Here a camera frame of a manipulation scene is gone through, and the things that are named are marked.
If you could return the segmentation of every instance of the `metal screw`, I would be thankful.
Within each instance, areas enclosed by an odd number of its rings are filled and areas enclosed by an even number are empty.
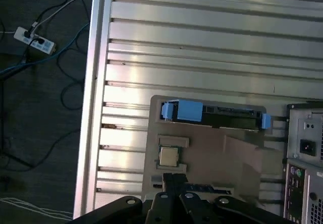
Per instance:
[[[128,203],[129,205],[132,205],[132,204],[136,203],[136,201],[135,201],[135,200],[127,200],[127,203]]]
[[[221,202],[222,204],[228,204],[228,203],[229,203],[229,200],[228,200],[228,199],[223,198],[223,199],[220,199],[220,202]]]
[[[192,193],[187,193],[187,194],[185,194],[185,197],[186,197],[186,198],[193,198],[193,196],[194,196],[194,195],[193,195]]]

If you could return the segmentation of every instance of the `cable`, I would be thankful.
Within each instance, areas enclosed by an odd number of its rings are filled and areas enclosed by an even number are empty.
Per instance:
[[[38,23],[39,21],[41,21],[42,16],[43,16],[47,11],[50,11],[51,9],[54,9],[54,8],[56,8],[56,7],[60,7],[60,6],[64,5],[67,1],[68,1],[68,0],[64,0],[62,3],[60,3],[60,4],[58,4],[58,5],[55,5],[55,6],[51,6],[51,7],[47,8],[47,9],[45,9],[43,12],[41,12],[41,13],[39,14],[39,16],[37,17],[36,21],[33,23],[33,25],[28,29],[28,31],[26,31],[26,32],[25,32],[25,37],[30,38],[31,33],[34,31],[34,29],[33,29],[33,28],[37,25],[37,23]]]
[[[79,52],[81,52],[81,53],[83,53],[83,54],[85,54],[85,55],[87,55],[87,50],[83,50],[83,49],[80,47],[79,42],[78,42],[78,39],[79,39],[79,37],[80,37],[83,33],[86,33],[86,32],[89,32],[89,30],[83,30],[80,34],[78,34],[78,36],[77,36],[77,38],[76,38],[76,40],[75,40],[75,46],[76,46],[76,48],[79,50]]]
[[[2,29],[3,29],[3,32],[2,32],[1,37],[0,37],[0,42],[2,42],[2,40],[3,40],[3,39],[4,39],[4,37],[5,37],[6,28],[5,28],[4,22],[2,21],[2,19],[1,19],[1,18],[0,18],[0,24],[1,24]]]
[[[0,31],[0,34],[15,34],[15,31]]]
[[[56,58],[57,56],[59,56],[62,52],[64,52],[67,48],[69,48],[72,43],[77,39],[77,36],[88,26],[89,24],[86,24],[84,25],[79,31],[78,33],[76,34],[76,36],[72,39],[72,41],[70,41],[67,46],[65,46],[62,50],[60,50],[59,52],[55,53],[54,55],[46,58],[46,59],[42,59],[42,60],[39,60],[39,61],[36,61],[36,62],[33,62],[33,63],[29,63],[29,65],[36,65],[36,64],[42,64],[42,63],[45,63],[49,60],[52,60],[54,58]],[[0,75],[6,73],[7,71],[11,70],[11,69],[15,69],[15,68],[19,68],[19,67],[23,67],[24,65],[16,65],[16,66],[12,66],[12,67],[8,67],[2,71],[0,71]]]
[[[91,22],[91,20],[90,20],[90,15],[89,15],[89,12],[88,12],[88,10],[87,10],[87,7],[86,7],[86,4],[85,4],[84,0],[82,0],[82,4],[83,4],[84,9],[85,9],[85,13],[86,13],[87,21],[90,23],[90,22]]]
[[[37,17],[36,22],[41,21],[41,18],[43,17],[43,15],[44,15],[47,11],[50,11],[51,9],[54,9],[54,8],[56,8],[56,7],[63,6],[64,4],[66,4],[66,3],[67,3],[67,1],[68,1],[68,0],[64,0],[62,3],[60,3],[60,4],[56,5],[56,6],[51,6],[51,7],[47,8],[46,10],[44,10],[43,12],[41,12],[41,13],[40,13],[40,15]]]
[[[3,165],[3,166],[0,166],[0,170],[3,170],[3,169],[6,169],[8,166],[9,166],[9,164],[10,164],[10,158],[9,157],[6,157],[8,160],[7,160],[7,162],[6,162],[6,164],[5,165]]]
[[[68,6],[70,3],[74,2],[75,0],[70,0],[69,2],[67,2],[65,5],[63,5],[62,7],[60,7],[57,11],[55,11],[53,14],[51,14],[49,17],[47,17],[45,20],[41,21],[40,23],[38,23],[32,30],[32,33],[34,33],[37,28],[42,25],[43,23],[45,23],[46,21],[48,21],[50,18],[52,18],[53,16],[55,16],[58,12],[60,12],[62,9],[64,9],[66,6]]]
[[[34,41],[38,41],[40,44],[43,44],[43,43],[45,42],[45,40],[44,40],[44,39],[42,39],[42,38],[34,38],[34,39],[32,39],[32,40],[30,41],[30,43],[26,46],[26,48],[25,48],[24,52],[22,53],[22,55],[21,55],[21,57],[20,57],[20,59],[19,59],[19,61],[18,61],[17,65],[21,64],[21,61],[24,59],[25,54],[27,53],[28,49],[30,48],[31,44],[32,44]]]
[[[27,207],[24,207],[24,206],[20,206],[16,203],[13,203],[13,202],[9,202],[9,201],[5,201],[5,200],[0,200],[1,202],[4,202],[4,203],[7,203],[7,204],[10,204],[10,205],[14,205],[16,207],[19,207],[19,208],[22,208],[22,209],[25,209],[25,210],[30,210],[32,212],[36,212],[36,213],[39,213],[39,214],[42,214],[42,215],[45,215],[45,216],[48,216],[48,217],[51,217],[51,218],[54,218],[54,219],[60,219],[60,220],[71,220],[71,219],[67,219],[67,218],[63,218],[63,217],[58,217],[58,216],[52,216],[52,215],[49,215],[47,213],[44,213],[44,212],[41,212],[41,211],[38,211],[38,210],[34,210],[34,209],[31,209],[31,208],[27,208]]]
[[[69,50],[73,50],[73,51],[76,51],[78,53],[81,53],[81,54],[84,54],[83,52],[77,50],[77,49],[74,49],[74,48],[68,48],[66,51],[64,51],[63,53],[61,53],[57,59],[56,59],[56,65],[57,67],[59,68],[59,70],[68,78],[70,78],[73,82],[68,84],[66,87],[63,88],[63,90],[61,91],[61,95],[60,95],[60,100],[61,100],[61,104],[64,108],[68,109],[68,110],[79,110],[79,109],[82,109],[82,105],[80,106],[68,106],[66,103],[65,103],[65,94],[68,92],[68,90],[70,90],[72,87],[74,86],[80,86],[80,90],[81,92],[84,91],[84,81],[85,81],[85,78],[83,79],[77,79],[71,75],[69,75],[68,73],[66,73],[64,71],[64,69],[62,68],[61,64],[60,64],[60,59],[61,59],[61,56],[63,56],[65,53],[67,53]]]
[[[33,205],[31,203],[28,203],[26,201],[23,201],[23,200],[20,200],[20,199],[17,199],[17,198],[13,198],[13,197],[1,198],[0,201],[2,201],[2,200],[9,201],[9,202],[12,202],[12,203],[15,203],[15,204],[27,205],[29,207],[38,209],[39,211],[43,211],[44,213],[50,214],[50,215],[59,215],[61,217],[66,217],[66,218],[72,218],[71,216],[68,216],[67,214],[73,215],[71,212],[68,212],[68,211],[60,211],[60,210],[52,210],[52,209],[41,208],[41,207],[38,207],[38,206]]]
[[[8,171],[13,171],[13,172],[27,172],[27,171],[30,171],[30,170],[33,170],[35,168],[37,168],[38,166],[42,165],[47,159],[48,157],[50,156],[51,152],[53,151],[53,149],[55,148],[55,146],[61,142],[62,140],[64,140],[65,138],[67,138],[68,136],[72,135],[73,133],[77,133],[79,132],[80,129],[75,129],[73,131],[70,131],[66,134],[64,134],[63,136],[61,136],[59,139],[57,139],[53,144],[52,146],[49,148],[49,151],[45,154],[45,156],[37,163],[35,164],[33,167],[30,167],[26,170],[14,170],[14,169],[8,169],[6,168],[5,170],[8,170]]]

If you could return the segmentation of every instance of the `black cable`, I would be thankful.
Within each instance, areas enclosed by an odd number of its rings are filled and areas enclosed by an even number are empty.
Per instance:
[[[90,23],[90,21],[91,21],[91,19],[90,19],[90,15],[89,15],[89,12],[88,12],[88,10],[87,10],[87,7],[86,7],[86,4],[85,4],[84,0],[82,0],[82,4],[83,4],[84,9],[85,9],[85,13],[86,13],[87,20],[88,20],[88,22]]]
[[[89,32],[89,30],[83,30],[80,34],[77,35],[76,39],[75,39],[75,46],[76,48],[83,54],[87,55],[87,50],[84,50],[80,47],[79,45],[79,42],[78,42],[78,39],[79,37],[83,34],[83,33],[86,33],[86,32]]]
[[[2,19],[0,18],[0,25],[2,27],[2,32],[1,33],[1,37],[0,37],[0,42],[2,42],[2,40],[4,39],[5,37],[5,33],[6,33],[6,28],[5,28],[5,25],[4,25],[4,22],[2,21]]]
[[[79,86],[80,87],[80,90],[81,92],[84,91],[84,80],[85,78],[82,78],[82,79],[77,79],[75,77],[73,77],[72,75],[68,74],[61,66],[61,56],[65,53],[67,53],[68,51],[76,51],[78,53],[81,53],[81,54],[84,54],[83,52],[77,50],[77,49],[74,49],[74,48],[68,48],[66,49],[61,55],[59,55],[56,59],[56,65],[57,67],[59,68],[59,70],[68,78],[70,78],[73,82],[68,84],[67,86],[65,86],[63,88],[63,90],[61,91],[61,94],[60,94],[60,101],[61,101],[61,104],[64,108],[66,108],[67,110],[80,110],[82,109],[82,104],[80,106],[69,106],[66,102],[65,102],[65,95],[66,93],[73,87],[75,86]]]
[[[0,170],[5,170],[10,164],[10,158],[9,157],[6,157],[6,158],[7,158],[7,162],[5,165],[0,166]]]
[[[46,12],[50,11],[51,9],[54,9],[54,8],[57,8],[57,7],[61,7],[61,6],[65,5],[68,1],[69,1],[69,0],[64,0],[62,3],[60,3],[60,4],[58,4],[58,5],[48,7],[47,9],[45,9],[43,12],[41,12],[41,13],[39,14],[39,16],[38,16],[38,17],[37,17],[37,19],[36,19],[36,22],[40,22],[40,21],[41,21],[41,19],[42,19],[42,17],[43,17],[43,15],[44,15]],[[33,29],[33,26],[31,26],[31,27],[28,29],[28,31],[26,31],[26,32],[25,32],[25,37],[27,37],[27,38],[29,38],[29,37],[30,37],[31,32],[32,32],[32,29]]]
[[[21,61],[24,59],[25,54],[27,53],[28,49],[30,48],[31,44],[32,44],[34,41],[38,41],[40,44],[43,44],[43,43],[45,42],[45,40],[44,40],[44,39],[42,39],[42,38],[34,38],[34,39],[32,39],[32,40],[30,41],[30,43],[26,46],[26,48],[25,48],[24,52],[22,53],[22,55],[21,55],[21,57],[20,57],[19,61],[17,62],[17,65],[19,65],[19,64],[21,63]]]
[[[56,6],[48,7],[47,9],[45,9],[43,12],[41,12],[41,13],[39,14],[39,16],[38,16],[38,17],[37,17],[37,19],[36,19],[36,22],[39,22],[39,21],[42,19],[43,15],[44,15],[46,12],[50,11],[51,9],[54,9],[54,8],[57,8],[57,7],[61,7],[61,6],[65,5],[68,1],[69,1],[69,0],[64,0],[62,3],[60,3],[60,4],[56,5]]]
[[[30,170],[33,170],[35,168],[37,168],[38,166],[42,165],[47,159],[48,157],[50,156],[51,152],[53,151],[53,149],[55,148],[55,146],[61,142],[62,140],[64,140],[65,138],[67,138],[68,136],[72,135],[73,133],[77,133],[79,132],[80,129],[75,129],[73,131],[70,131],[68,133],[65,133],[63,136],[61,136],[59,139],[57,139],[53,144],[52,146],[49,148],[49,151],[46,153],[46,155],[37,163],[35,164],[33,167],[30,167],[28,169],[25,169],[25,170],[15,170],[15,169],[9,169],[9,168],[5,168],[5,170],[8,170],[8,171],[13,171],[13,172],[27,172],[27,171],[30,171]]]

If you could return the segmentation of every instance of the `metal slat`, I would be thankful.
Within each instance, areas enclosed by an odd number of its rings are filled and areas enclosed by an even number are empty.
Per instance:
[[[146,150],[147,132],[119,129],[101,130],[100,145]]]
[[[106,180],[119,180],[126,182],[142,182],[143,175],[142,174],[131,174],[131,173],[116,173],[116,172],[106,172],[106,171],[98,171],[97,178],[106,179]]]
[[[266,57],[259,55],[243,55],[243,54],[233,54],[225,52],[214,52],[206,50],[197,50],[190,49],[186,50],[182,48],[178,50],[178,46],[175,48],[167,47],[158,47],[158,46],[147,46],[147,45],[131,45],[131,44],[118,44],[110,43],[109,44],[109,54],[107,58],[109,60],[122,61],[124,57],[123,54],[115,54],[116,52],[123,52],[132,56],[129,61],[139,62],[139,55],[156,55],[156,56],[165,56],[168,60],[174,60],[173,57],[177,59],[195,59],[200,61],[215,61],[215,62],[226,62],[226,63],[235,63],[235,64],[244,64],[256,66],[267,66],[267,67],[277,67],[280,69],[289,68],[293,69],[306,69],[317,71],[323,70],[323,64],[320,61],[311,61],[305,59],[287,59],[282,57]]]
[[[117,106],[108,106],[103,107],[102,110],[103,115],[125,115],[125,116],[134,116],[134,117],[141,117],[141,118],[148,118],[149,117],[149,110],[148,109],[135,109],[135,108],[126,108],[126,107],[117,107]]]
[[[298,3],[286,3],[286,5],[276,5],[276,2],[271,3],[270,0],[139,0],[139,1],[148,1],[155,3],[172,3],[172,4],[184,4],[188,6],[201,6],[201,7],[212,7],[217,9],[225,10],[240,10],[244,13],[252,12],[254,14],[261,13],[266,14],[275,14],[281,17],[311,17],[314,19],[322,18],[320,12],[321,8],[315,8],[314,3],[310,3],[308,7],[305,7],[306,2],[303,4]]]
[[[273,214],[276,214],[276,215],[282,215],[282,211],[283,211],[283,205],[279,205],[279,204],[267,204],[267,203],[264,203],[263,204],[263,209],[266,210],[266,211],[269,211]]]
[[[104,192],[141,193],[142,183],[98,180],[96,187]]]
[[[107,81],[320,99],[321,82],[107,65]]]
[[[284,193],[281,191],[260,191],[259,200],[268,201],[268,200],[282,200]]]
[[[171,23],[187,26],[213,27],[221,30],[253,31],[303,37],[323,37],[321,22],[270,18],[198,9],[113,2],[111,17],[135,21]]]
[[[197,59],[179,59],[167,58],[152,55],[129,55],[120,53],[109,53],[108,60],[122,62],[124,65],[131,65],[131,63],[140,64],[141,66],[153,64],[154,66],[178,66],[181,68],[201,68],[210,70],[226,70],[232,72],[252,73],[252,74],[268,74],[276,76],[289,77],[303,77],[309,79],[323,79],[322,71],[290,69],[288,71],[282,70],[279,67],[255,66],[247,64],[237,64],[234,62],[219,62],[206,61]]]
[[[277,183],[260,183],[260,190],[284,192],[285,185]]]
[[[263,146],[276,149],[278,151],[284,151],[286,148],[286,143],[284,142],[271,142],[271,141],[264,141]]]
[[[102,123],[119,125],[119,126],[137,126],[143,129],[148,128],[148,119],[141,119],[141,118],[103,116]]]
[[[323,51],[321,50],[322,43],[320,42],[285,38],[265,38],[261,36],[125,22],[112,22],[110,28],[111,39],[169,43],[182,46],[213,47],[225,50],[280,54],[314,59],[323,58]]]
[[[98,166],[108,169],[129,170],[143,172],[145,153],[100,150]]]

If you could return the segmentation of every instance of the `power socket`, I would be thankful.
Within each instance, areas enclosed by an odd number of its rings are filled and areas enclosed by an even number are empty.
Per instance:
[[[34,38],[41,38],[43,39],[45,42],[40,44],[38,41],[33,41],[31,43],[30,46],[32,46],[35,49],[38,49],[46,54],[51,55],[53,52],[55,52],[56,50],[56,44],[52,41],[47,40],[46,38],[43,38],[37,34],[34,34],[34,36],[31,36],[30,38],[25,37],[25,32],[27,30],[22,28],[22,27],[18,27],[17,31],[15,32],[14,38],[29,45],[29,43],[31,42],[32,39]]]

